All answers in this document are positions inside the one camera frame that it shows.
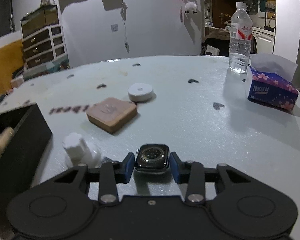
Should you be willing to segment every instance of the door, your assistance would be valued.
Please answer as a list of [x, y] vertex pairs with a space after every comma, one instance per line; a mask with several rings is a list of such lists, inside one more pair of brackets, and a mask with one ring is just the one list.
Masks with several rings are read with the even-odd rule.
[[267, 54], [273, 53], [274, 36], [255, 31], [254, 37], [257, 40], [258, 53], [267, 53]]

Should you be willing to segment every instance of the bottle cap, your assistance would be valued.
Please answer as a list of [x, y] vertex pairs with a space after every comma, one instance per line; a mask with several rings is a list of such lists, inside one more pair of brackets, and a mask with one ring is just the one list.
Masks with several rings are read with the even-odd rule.
[[247, 9], [247, 4], [244, 2], [237, 2], [237, 9]]

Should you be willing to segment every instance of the tabletop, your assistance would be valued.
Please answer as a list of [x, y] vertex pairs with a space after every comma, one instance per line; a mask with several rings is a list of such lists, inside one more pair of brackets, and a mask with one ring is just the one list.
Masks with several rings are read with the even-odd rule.
[[[300, 94], [293, 112], [284, 112], [247, 100], [243, 79], [245, 75], [228, 69], [227, 57], [110, 60], [31, 79], [0, 103], [0, 112], [36, 102], [53, 133], [33, 185], [67, 169], [62, 140], [71, 132], [119, 161], [143, 144], [166, 144], [183, 161], [195, 160], [205, 167], [227, 163], [287, 194], [299, 212], [291, 236], [300, 239]], [[97, 89], [102, 83], [106, 87]], [[138, 115], [122, 129], [111, 135], [88, 121], [86, 106], [107, 97], [128, 101], [127, 88], [134, 83], [151, 84], [155, 97], [138, 104]], [[225, 108], [215, 110], [214, 102]], [[60, 107], [71, 110], [58, 112]], [[117, 187], [120, 198], [184, 196], [186, 191], [169, 174], [148, 182], [133, 174], [129, 184]], [[207, 183], [207, 198], [215, 195]], [[92, 184], [89, 197], [97, 196], [98, 184]]]

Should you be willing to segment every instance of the light switch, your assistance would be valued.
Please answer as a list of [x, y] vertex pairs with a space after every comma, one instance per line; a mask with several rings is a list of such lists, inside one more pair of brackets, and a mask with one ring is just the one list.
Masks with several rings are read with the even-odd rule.
[[117, 24], [113, 24], [111, 25], [111, 31], [116, 32], [117, 30], [119, 30], [118, 25]]

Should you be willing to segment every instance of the shelf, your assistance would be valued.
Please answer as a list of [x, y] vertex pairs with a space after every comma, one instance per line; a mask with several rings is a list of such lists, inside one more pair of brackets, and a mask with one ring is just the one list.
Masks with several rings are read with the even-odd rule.
[[273, 9], [273, 8], [268, 8], [268, 7], [266, 7], [266, 11], [267, 11], [267, 12], [275, 13], [275, 9]]

